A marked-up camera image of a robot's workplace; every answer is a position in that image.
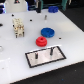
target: red object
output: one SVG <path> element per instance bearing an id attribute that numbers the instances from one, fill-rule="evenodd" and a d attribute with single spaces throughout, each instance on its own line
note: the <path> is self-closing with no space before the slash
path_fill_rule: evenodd
<path id="1" fill-rule="evenodd" d="M 47 45 L 47 39 L 43 36 L 36 39 L 36 45 L 40 47 L 45 47 Z"/>

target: table surface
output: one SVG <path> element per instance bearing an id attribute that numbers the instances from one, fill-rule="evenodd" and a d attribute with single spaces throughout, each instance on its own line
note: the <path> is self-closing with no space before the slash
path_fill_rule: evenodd
<path id="1" fill-rule="evenodd" d="M 47 21 L 44 21 L 45 14 L 48 15 Z M 15 13 L 14 15 L 14 17 L 11 17 L 11 14 L 0 15 L 0 21 L 4 24 L 0 29 L 0 43 L 4 48 L 0 53 L 0 82 L 2 84 L 19 81 L 84 61 L 84 33 L 60 11 L 56 14 L 49 14 L 47 10 L 43 10 L 42 14 L 36 14 L 35 11 L 31 11 Z M 18 17 L 22 18 L 25 25 L 25 37 L 16 39 L 12 28 L 12 19 Z M 47 39 L 48 44 L 44 48 L 60 46 L 67 59 L 30 69 L 25 53 L 44 49 L 35 45 L 35 40 L 40 36 L 40 30 L 44 27 L 51 27 L 56 32 L 53 38 Z"/>

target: blue object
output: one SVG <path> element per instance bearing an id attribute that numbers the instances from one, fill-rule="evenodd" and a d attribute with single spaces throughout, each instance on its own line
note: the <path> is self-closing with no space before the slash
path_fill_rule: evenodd
<path id="1" fill-rule="evenodd" d="M 50 6 L 48 12 L 53 13 L 53 6 Z"/>
<path id="2" fill-rule="evenodd" d="M 43 28 L 41 30 L 41 35 L 46 38 L 51 38 L 55 35 L 55 31 L 51 28 Z"/>
<path id="3" fill-rule="evenodd" d="M 58 7 L 57 6 L 50 6 L 48 9 L 48 12 L 56 13 L 56 12 L 58 12 Z"/>

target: white table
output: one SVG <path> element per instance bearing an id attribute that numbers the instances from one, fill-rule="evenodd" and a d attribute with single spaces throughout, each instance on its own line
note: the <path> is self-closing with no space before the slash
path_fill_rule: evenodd
<path id="1" fill-rule="evenodd" d="M 41 14 L 29 11 L 14 13 L 14 17 L 11 15 L 11 13 L 0 15 L 0 23 L 3 23 L 0 27 L 0 46 L 3 47 L 3 51 L 0 52 L 0 84 L 20 81 L 84 61 L 84 32 L 60 11 L 53 14 L 48 13 L 48 10 L 43 10 Z M 13 18 L 23 20 L 25 37 L 15 37 Z M 54 29 L 55 36 L 47 38 L 47 46 L 40 48 L 36 46 L 35 40 L 41 36 L 40 31 L 44 27 Z M 59 46 L 67 59 L 29 68 L 25 53 L 52 46 Z"/>

